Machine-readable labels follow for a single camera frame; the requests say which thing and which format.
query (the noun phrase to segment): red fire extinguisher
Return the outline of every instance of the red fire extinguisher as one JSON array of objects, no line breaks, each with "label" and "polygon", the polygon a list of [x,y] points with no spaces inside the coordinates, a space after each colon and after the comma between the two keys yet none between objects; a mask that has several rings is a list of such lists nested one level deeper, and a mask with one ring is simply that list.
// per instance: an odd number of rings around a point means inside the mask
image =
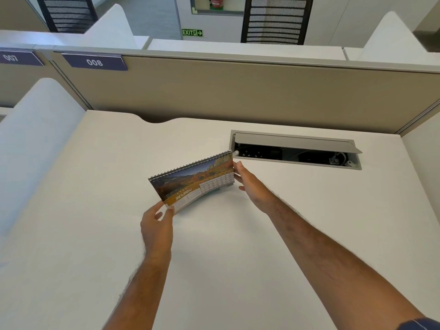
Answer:
[{"label": "red fire extinguisher", "polygon": [[223,10],[223,0],[209,0],[209,8],[212,10]]}]

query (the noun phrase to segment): calendar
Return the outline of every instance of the calendar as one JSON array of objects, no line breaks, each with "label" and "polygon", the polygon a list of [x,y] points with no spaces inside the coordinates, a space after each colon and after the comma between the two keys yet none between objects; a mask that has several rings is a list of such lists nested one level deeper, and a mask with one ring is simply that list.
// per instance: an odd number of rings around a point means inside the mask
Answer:
[{"label": "calendar", "polygon": [[234,183],[232,150],[148,179],[167,207],[174,213],[218,188]]}]

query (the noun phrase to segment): person's left hand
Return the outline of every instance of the person's left hand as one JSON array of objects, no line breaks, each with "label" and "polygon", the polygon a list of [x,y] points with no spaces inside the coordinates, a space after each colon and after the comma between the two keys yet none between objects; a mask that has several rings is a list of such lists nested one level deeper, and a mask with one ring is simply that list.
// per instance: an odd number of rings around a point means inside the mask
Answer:
[{"label": "person's left hand", "polygon": [[150,207],[142,217],[140,230],[145,243],[146,258],[151,261],[170,261],[171,244],[173,244],[174,207],[170,206],[161,221],[162,212],[156,212],[163,206],[160,201]]}]

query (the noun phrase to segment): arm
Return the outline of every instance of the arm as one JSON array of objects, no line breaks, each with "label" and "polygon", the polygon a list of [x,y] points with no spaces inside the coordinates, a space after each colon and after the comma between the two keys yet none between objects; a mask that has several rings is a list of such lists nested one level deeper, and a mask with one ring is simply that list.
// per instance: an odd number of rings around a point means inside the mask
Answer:
[{"label": "arm", "polygon": [[339,330],[393,330],[424,317],[380,274],[309,224],[241,162],[239,188],[266,213]]},{"label": "arm", "polygon": [[162,213],[156,212],[162,205],[163,202],[158,202],[142,217],[140,225],[145,258],[103,330],[146,330],[153,327],[173,243],[174,208],[168,208],[163,219],[158,221]]}]

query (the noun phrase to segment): green exit sign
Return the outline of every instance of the green exit sign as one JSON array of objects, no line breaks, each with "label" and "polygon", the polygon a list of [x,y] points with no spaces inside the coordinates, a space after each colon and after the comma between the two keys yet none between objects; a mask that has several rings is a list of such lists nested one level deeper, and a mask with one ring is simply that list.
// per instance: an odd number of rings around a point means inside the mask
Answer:
[{"label": "green exit sign", "polygon": [[203,30],[198,29],[182,29],[183,36],[203,37]]}]

